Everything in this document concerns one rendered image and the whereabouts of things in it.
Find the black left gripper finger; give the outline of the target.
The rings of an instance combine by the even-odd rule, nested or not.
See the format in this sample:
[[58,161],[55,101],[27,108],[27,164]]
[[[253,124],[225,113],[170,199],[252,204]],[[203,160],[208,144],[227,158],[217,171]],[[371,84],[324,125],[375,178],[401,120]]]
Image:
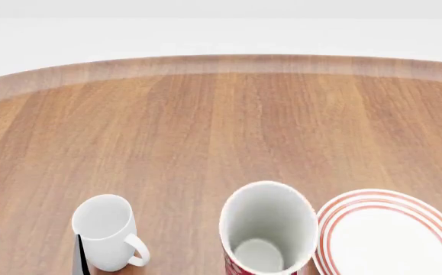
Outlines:
[[76,235],[72,275],[89,275],[89,267],[80,235]]

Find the white ceramic mug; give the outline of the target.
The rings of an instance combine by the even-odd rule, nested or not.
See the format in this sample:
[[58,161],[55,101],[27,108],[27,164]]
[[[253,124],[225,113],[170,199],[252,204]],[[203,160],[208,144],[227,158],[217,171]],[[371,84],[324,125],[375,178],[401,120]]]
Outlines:
[[81,237],[86,260],[99,270],[115,272],[150,262],[131,205],[121,196],[102,194],[84,201],[73,213],[72,229]]

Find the red mug with white interior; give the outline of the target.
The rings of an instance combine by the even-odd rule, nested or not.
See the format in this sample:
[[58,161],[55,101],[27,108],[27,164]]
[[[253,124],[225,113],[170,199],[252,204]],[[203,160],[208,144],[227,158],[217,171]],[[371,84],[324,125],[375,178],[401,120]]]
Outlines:
[[299,275],[318,246],[318,217],[296,189],[262,180],[237,189],[219,218],[225,275]]

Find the white plate with red rings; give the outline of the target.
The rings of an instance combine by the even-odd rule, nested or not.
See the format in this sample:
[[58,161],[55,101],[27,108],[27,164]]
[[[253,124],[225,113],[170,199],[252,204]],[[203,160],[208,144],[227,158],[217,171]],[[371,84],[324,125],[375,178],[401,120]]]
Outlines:
[[318,211],[320,275],[442,275],[442,213],[413,196],[357,189]]

